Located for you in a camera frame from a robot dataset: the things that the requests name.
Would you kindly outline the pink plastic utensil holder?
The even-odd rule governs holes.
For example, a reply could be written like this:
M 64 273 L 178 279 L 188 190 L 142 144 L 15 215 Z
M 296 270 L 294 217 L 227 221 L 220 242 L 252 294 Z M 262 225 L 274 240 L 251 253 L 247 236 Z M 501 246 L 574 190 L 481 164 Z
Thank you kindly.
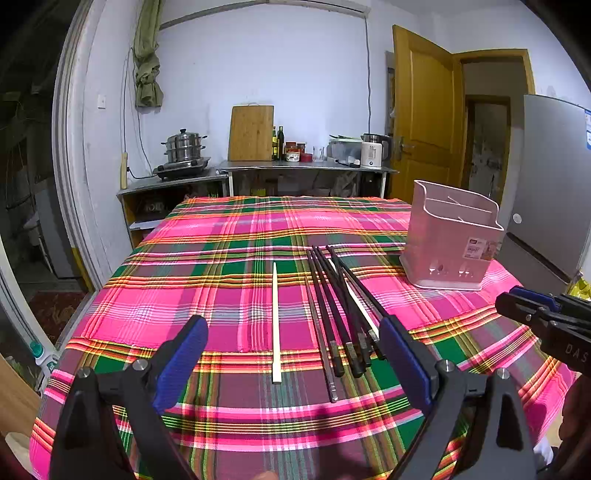
M 414 182 L 407 241 L 400 260 L 419 288 L 478 291 L 504 228 L 499 205 L 476 192 Z

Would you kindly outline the black chopstick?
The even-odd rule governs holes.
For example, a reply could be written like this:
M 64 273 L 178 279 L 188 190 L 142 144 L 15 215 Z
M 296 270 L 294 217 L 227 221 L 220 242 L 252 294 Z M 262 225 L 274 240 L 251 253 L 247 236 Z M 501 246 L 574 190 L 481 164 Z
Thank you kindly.
M 321 312 L 322 326 L 324 326 L 325 331 L 325 339 L 327 339 L 329 354 L 331 355 L 332 368 L 334 369 L 335 377 L 341 378 L 345 374 L 345 369 L 344 366 L 342 366 L 342 358 L 341 354 L 339 354 L 339 347 L 337 342 L 335 342 L 335 333 L 332 330 L 331 320 L 329 320 L 327 305 L 325 305 L 325 297 L 322 293 L 322 285 L 320 279 L 318 278 L 317 268 L 315 268 L 315 261 L 314 257 L 312 257 L 311 251 L 307 252 L 307 258 L 308 265 L 310 266 L 311 270 L 312 282 L 314 283 L 315 296 L 318 300 L 318 308 L 320 308 Z
M 351 370 L 353 378 L 361 378 L 365 370 L 363 370 L 363 364 L 356 351 L 356 346 L 353 344 L 348 327 L 346 327 L 346 316 L 342 316 L 341 314 L 341 309 L 345 304 L 339 298 L 339 285 L 337 280 L 335 280 L 335 275 L 332 274 L 329 267 L 325 266 L 325 260 L 322 258 L 322 253 L 318 247 L 314 247 L 311 250 L 311 258 L 315 263 L 315 268 L 317 268 L 318 282 L 321 284 L 325 299 L 328 302 L 332 322 L 335 323 L 335 330 L 338 332 L 339 341 L 344 348 L 349 370 Z
M 349 268 L 345 264 L 345 262 L 342 261 L 341 258 L 339 258 L 339 264 L 341 264 L 342 270 L 344 270 L 344 273 L 348 276 L 348 279 L 353 282 L 353 286 L 356 289 L 356 294 L 358 294 L 361 297 L 363 303 L 365 303 L 367 305 L 367 309 L 370 311 L 370 316 L 372 316 L 374 324 L 378 327 L 376 321 L 378 320 L 380 315 L 386 314 L 385 308 L 378 302 L 378 300 L 374 297 L 374 295 L 372 293 L 370 293 L 369 289 L 365 285 L 363 285 L 363 282 L 358 277 L 356 277 L 356 275 L 353 273 L 351 268 Z M 366 337 L 367 337 L 368 346 L 370 347 L 370 349 L 372 349 L 374 351 L 374 353 L 377 355 L 377 358 L 379 358 L 380 360 L 385 360 L 386 356 L 384 355 L 384 352 L 382 351 L 382 348 L 380 345 L 380 338 L 378 340 L 373 340 L 369 335 L 367 335 L 367 333 L 366 333 Z
M 356 358 L 359 361 L 362 371 L 366 372 L 367 368 L 370 367 L 370 347 L 368 346 L 366 333 L 363 330 L 356 305 L 353 303 L 353 297 L 349 294 L 344 270 L 342 270 L 342 266 L 339 264 L 339 258 L 331 246 L 328 246 L 327 250 L 329 251 L 329 257 L 331 257 L 332 289 L 335 290 L 335 294 L 339 298 L 339 303 L 342 305 L 342 310 L 346 315 L 346 322 L 349 325 L 349 337 L 356 351 Z

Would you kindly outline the silver grey chopstick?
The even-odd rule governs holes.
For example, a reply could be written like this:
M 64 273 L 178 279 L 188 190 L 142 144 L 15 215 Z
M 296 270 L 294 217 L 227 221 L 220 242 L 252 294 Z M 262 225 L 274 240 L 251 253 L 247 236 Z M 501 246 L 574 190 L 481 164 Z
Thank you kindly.
M 307 291 L 307 298 L 308 298 L 308 306 L 310 307 L 311 311 L 311 318 L 314 322 L 315 326 L 315 337 L 317 338 L 318 342 L 318 351 L 321 355 L 322 360 L 322 368 L 324 369 L 325 373 L 325 382 L 327 383 L 327 389 L 329 394 L 329 401 L 335 403 L 339 400 L 337 389 L 335 388 L 335 379 L 332 375 L 332 368 L 331 362 L 329 361 L 329 355 L 327 351 L 327 346 L 325 346 L 325 339 L 322 336 L 322 328 L 320 319 L 318 319 L 318 312 L 315 309 L 315 302 L 314 298 L 311 296 L 311 288 L 310 285 L 305 284 L 305 291 Z

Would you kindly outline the white chopstick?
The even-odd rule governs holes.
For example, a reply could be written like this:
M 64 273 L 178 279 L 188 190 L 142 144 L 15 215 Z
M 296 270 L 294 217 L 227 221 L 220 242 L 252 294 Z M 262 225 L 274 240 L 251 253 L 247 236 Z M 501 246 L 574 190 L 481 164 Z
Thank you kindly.
M 348 276 L 345 273 L 341 274 L 342 280 L 346 283 L 346 289 L 349 291 L 349 297 L 351 297 L 353 303 L 356 305 L 356 310 L 359 312 L 360 322 L 365 329 L 367 335 L 369 335 L 373 340 L 379 339 L 379 329 L 373 322 L 372 316 L 370 316 L 370 311 L 367 309 L 367 305 L 363 303 L 361 297 L 356 294 L 356 289 L 353 286 L 353 282 L 348 279 Z
M 273 329 L 273 363 L 271 363 L 271 381 L 273 381 L 273 384 L 280 384 L 280 309 L 276 263 L 273 263 L 273 278 L 271 279 L 271 329 Z

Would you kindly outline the grey refrigerator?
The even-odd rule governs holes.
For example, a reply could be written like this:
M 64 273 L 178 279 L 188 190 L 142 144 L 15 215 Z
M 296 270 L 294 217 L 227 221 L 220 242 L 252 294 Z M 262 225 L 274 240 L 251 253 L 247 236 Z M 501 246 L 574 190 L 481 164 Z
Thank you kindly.
M 529 289 L 565 293 L 590 245 L 590 111 L 524 97 L 524 147 L 498 261 Z

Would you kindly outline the pink plaid tablecloth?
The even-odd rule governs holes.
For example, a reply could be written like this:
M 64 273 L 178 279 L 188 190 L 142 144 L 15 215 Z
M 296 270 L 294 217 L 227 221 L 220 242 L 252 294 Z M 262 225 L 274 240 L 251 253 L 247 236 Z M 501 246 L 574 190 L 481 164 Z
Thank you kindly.
M 516 284 L 492 263 L 477 291 L 419 289 L 401 266 L 410 208 L 399 200 L 314 197 L 189 199 L 121 262 L 67 342 L 43 393 L 30 460 L 49 474 L 58 417 L 82 367 L 115 372 L 150 357 L 192 315 L 208 342 L 164 424 L 202 479 L 384 479 L 422 413 L 391 366 L 374 359 L 329 399 L 315 334 L 308 250 L 335 252 L 436 357 L 518 385 L 535 439 L 573 383 L 525 326 L 499 316 Z

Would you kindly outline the yellow wooden door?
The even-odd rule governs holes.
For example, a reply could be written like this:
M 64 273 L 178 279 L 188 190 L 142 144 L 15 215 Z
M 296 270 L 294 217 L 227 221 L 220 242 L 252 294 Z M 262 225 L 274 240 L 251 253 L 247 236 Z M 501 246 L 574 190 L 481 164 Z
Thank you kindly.
M 394 37 L 391 195 L 413 201 L 414 182 L 458 187 L 463 169 L 464 75 L 456 55 L 399 25 Z

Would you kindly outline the grey plastic storage box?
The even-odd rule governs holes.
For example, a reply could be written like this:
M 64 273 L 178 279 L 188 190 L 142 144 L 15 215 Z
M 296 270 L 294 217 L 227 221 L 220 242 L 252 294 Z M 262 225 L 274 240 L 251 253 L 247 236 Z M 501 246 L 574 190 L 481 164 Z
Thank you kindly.
M 327 156 L 342 165 L 360 167 L 362 139 L 342 135 L 329 136 Z

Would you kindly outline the metal counter table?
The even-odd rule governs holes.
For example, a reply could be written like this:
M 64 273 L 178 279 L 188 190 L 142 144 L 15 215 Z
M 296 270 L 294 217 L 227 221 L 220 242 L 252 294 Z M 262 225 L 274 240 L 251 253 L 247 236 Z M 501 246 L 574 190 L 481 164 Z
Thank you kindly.
M 223 161 L 217 164 L 214 169 L 219 175 L 222 173 L 228 175 L 228 194 L 235 196 L 235 180 L 233 174 L 247 171 L 329 171 L 329 172 L 353 172 L 360 174 L 362 172 L 380 174 L 380 195 L 384 199 L 386 196 L 386 184 L 389 175 L 397 175 L 398 170 L 390 167 L 373 168 L 367 166 L 351 167 L 335 162 L 334 159 L 322 162 L 287 162 L 287 161 Z

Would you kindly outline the induction cooker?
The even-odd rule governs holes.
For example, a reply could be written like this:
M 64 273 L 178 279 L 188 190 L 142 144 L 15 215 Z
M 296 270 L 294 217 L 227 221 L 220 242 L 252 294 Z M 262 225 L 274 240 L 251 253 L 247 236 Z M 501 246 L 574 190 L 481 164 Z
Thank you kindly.
M 191 178 L 200 175 L 211 158 L 202 157 L 188 161 L 169 162 L 154 168 L 153 174 L 161 180 Z

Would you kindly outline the red lidded jar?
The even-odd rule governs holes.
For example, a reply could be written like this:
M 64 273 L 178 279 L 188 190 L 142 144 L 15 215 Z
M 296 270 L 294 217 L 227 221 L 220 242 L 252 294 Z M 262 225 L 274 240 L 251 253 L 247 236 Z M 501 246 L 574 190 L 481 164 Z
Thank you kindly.
M 298 162 L 300 161 L 301 150 L 298 147 L 297 142 L 287 142 L 284 145 L 284 160 L 287 162 Z

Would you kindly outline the stainless steel steamer pot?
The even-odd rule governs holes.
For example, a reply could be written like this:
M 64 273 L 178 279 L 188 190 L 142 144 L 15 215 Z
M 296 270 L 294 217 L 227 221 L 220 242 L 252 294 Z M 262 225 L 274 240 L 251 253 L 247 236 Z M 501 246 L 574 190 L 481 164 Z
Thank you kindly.
M 204 149 L 202 141 L 206 138 L 207 136 L 181 129 L 177 134 L 168 137 L 163 142 L 167 162 L 178 163 L 199 159 L 201 150 Z

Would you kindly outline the dark oil bottle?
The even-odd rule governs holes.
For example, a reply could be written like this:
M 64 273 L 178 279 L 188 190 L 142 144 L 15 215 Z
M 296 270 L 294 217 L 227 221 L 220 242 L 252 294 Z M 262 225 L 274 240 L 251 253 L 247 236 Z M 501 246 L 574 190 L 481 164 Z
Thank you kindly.
M 277 160 L 284 160 L 284 132 L 283 126 L 277 130 Z

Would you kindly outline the wooden cutting board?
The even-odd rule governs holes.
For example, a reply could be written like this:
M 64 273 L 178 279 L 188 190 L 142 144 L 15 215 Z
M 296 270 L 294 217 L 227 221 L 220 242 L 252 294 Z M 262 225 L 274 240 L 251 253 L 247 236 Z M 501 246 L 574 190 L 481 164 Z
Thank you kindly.
M 232 107 L 228 161 L 271 160 L 273 113 L 273 105 Z

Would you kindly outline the green hanging cloth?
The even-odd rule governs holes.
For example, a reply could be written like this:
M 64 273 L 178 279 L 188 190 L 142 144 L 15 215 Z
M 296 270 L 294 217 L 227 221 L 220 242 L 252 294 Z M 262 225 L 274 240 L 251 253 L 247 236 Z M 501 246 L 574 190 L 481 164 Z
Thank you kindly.
M 157 35 L 163 2 L 142 2 L 132 45 L 135 64 L 135 105 L 137 108 L 158 108 L 163 102 L 163 92 L 156 78 L 160 71 L 157 57 Z

